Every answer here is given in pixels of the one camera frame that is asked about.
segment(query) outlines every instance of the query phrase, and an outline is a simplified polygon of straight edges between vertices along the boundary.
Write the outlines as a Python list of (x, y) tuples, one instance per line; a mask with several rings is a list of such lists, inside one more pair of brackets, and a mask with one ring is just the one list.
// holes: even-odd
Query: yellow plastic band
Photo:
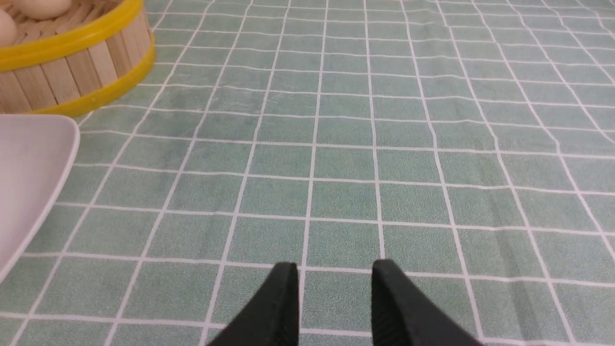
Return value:
[(61, 105), (32, 111), (29, 114), (60, 114), (71, 118), (84, 115), (90, 111), (100, 108), (109, 102), (117, 100), (129, 90), (137, 86), (139, 82), (148, 75), (156, 61), (156, 45), (152, 38), (152, 45), (143, 60), (130, 72), (119, 78), (117, 81), (99, 89), (89, 95), (80, 97), (76, 100), (62, 103)]
[(122, 31), (137, 17), (143, 0), (124, 0), (108, 14), (71, 30), (0, 49), (0, 72), (53, 61), (92, 47)]

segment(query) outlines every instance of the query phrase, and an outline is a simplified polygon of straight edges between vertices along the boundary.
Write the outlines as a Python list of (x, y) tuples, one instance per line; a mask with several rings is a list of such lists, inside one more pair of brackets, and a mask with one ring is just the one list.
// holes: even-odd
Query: table surface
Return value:
[(301, 345), (370, 345), (394, 259), (490, 345), (615, 345), (613, 0), (146, 0), (78, 119), (1, 345), (204, 345), (275, 262)]

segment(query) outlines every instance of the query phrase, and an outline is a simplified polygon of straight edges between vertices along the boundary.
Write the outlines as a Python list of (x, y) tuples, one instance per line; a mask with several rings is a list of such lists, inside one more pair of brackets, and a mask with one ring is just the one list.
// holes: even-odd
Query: steamer basket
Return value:
[(52, 20), (21, 14), (0, 0), (17, 24), (13, 46), (0, 48), (0, 116), (71, 117), (135, 87), (156, 59), (143, 0), (73, 0)]

